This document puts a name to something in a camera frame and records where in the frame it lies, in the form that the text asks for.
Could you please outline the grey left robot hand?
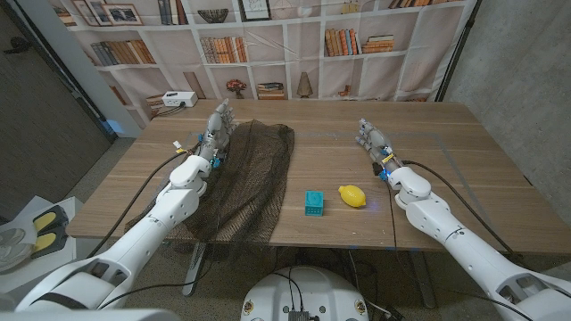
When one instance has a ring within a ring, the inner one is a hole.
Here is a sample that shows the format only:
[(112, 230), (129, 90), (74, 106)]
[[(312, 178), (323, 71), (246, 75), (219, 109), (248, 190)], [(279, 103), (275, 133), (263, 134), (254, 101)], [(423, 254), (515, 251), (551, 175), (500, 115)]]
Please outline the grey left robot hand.
[(207, 120), (203, 139), (198, 149), (198, 155), (213, 163), (219, 153), (223, 153), (228, 146), (230, 136), (237, 127), (233, 122), (235, 115), (225, 99)]

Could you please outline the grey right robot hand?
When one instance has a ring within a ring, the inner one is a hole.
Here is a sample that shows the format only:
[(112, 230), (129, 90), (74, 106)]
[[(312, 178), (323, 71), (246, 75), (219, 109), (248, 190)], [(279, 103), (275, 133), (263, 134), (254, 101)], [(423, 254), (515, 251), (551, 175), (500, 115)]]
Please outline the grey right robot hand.
[(392, 173), (403, 166), (393, 151), (390, 139), (365, 119), (359, 120), (359, 134), (355, 140), (364, 147), (372, 159), (375, 176), (387, 181)]

